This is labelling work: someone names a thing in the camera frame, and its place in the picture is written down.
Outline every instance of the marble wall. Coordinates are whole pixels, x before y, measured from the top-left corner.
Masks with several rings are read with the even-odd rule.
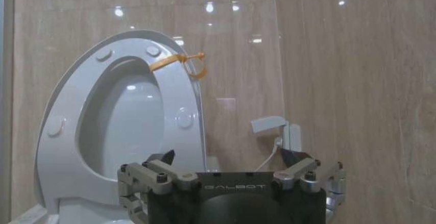
[[[274,0],[14,0],[12,217],[29,209],[45,103],[77,57],[108,36],[152,29],[206,53],[201,81],[208,154],[222,170],[252,170],[276,131],[249,120],[284,115]],[[269,167],[280,167],[277,158]]]
[[[338,223],[436,218],[436,0],[277,0],[285,114],[348,169]]]

